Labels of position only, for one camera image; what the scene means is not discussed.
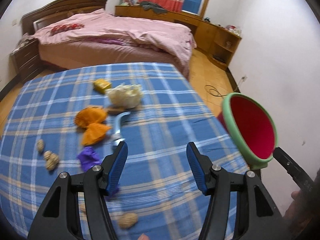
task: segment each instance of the floor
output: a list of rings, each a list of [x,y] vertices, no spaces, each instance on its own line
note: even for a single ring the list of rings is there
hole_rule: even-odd
[[[45,70],[40,73],[37,78],[52,73],[52,71]],[[232,92],[232,87],[227,74],[212,64],[204,54],[195,49],[193,50],[190,62],[190,83],[215,116],[221,111],[220,105],[223,98],[210,95],[206,91],[205,85],[214,86],[221,95]],[[4,125],[7,121],[9,112],[22,86],[23,85],[20,83],[16,85],[0,102],[0,136],[3,135]]]

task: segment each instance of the plaid tablecloth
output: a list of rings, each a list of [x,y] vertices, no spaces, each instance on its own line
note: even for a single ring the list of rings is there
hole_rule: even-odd
[[[197,189],[186,157],[186,144],[194,141],[202,154],[226,170],[244,173],[247,166],[229,135],[189,83],[170,64],[111,64],[68,70],[26,83],[9,114],[0,145],[0,201],[8,221],[26,236],[44,196],[62,171],[81,173],[76,156],[81,152],[82,131],[73,123],[88,105],[108,106],[107,96],[92,89],[104,78],[115,87],[141,84],[141,107],[132,111],[122,127],[129,147],[119,184],[121,191],[107,202],[119,239],[137,240],[145,233],[156,239],[197,239],[209,197]],[[107,123],[112,124],[109,116]],[[36,149],[60,157],[48,172]],[[101,159],[111,154],[106,138],[94,145]],[[135,212],[138,223],[121,230],[116,220]],[[236,194],[231,194],[226,238],[235,223]],[[81,213],[84,237],[90,238],[86,216]]]

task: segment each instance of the power cord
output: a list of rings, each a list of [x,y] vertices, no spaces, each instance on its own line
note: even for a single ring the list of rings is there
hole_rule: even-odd
[[[243,76],[243,77],[239,80],[239,82],[238,82],[238,84],[237,84],[237,88],[239,88],[240,84],[241,84],[242,82],[244,82],[244,81],[246,80],[246,78],[247,78],[247,77]],[[216,87],[212,86],[212,85],[205,85],[205,86],[204,86],[204,89],[205,89],[205,91],[207,91],[207,93],[209,93],[210,95],[212,95],[212,96],[214,96],[214,97],[225,97],[225,96],[226,96],[226,95],[222,95],[222,94],[218,91],[218,89],[217,89]],[[217,94],[214,95],[213,93],[211,93],[211,90],[217,92]]]

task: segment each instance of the nightstand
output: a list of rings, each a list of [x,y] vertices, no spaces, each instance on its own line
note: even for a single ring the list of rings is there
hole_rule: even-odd
[[[38,51],[38,40],[34,39],[28,45],[11,53],[12,61],[20,74],[22,83],[35,78],[43,71]]]

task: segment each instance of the green rim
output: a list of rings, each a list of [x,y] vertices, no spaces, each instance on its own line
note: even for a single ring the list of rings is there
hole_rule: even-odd
[[[276,131],[276,126],[271,118],[271,116],[268,114],[268,112],[256,101],[253,99],[241,94],[241,93],[230,93],[228,94],[223,102],[222,102],[222,115],[224,122],[226,124],[226,127],[228,129],[228,132],[233,139],[235,145],[238,147],[239,151],[241,152],[242,156],[245,158],[246,162],[251,166],[252,169],[261,169],[265,168],[268,165],[268,162],[273,159],[273,154],[271,153],[270,157],[267,159],[261,159],[257,157],[248,147],[246,142],[244,141],[238,126],[236,125],[236,121],[233,117],[231,106],[230,106],[230,100],[232,97],[241,97],[249,100],[250,102],[257,105],[268,117],[274,134],[275,134],[275,147],[278,145],[278,134]]]

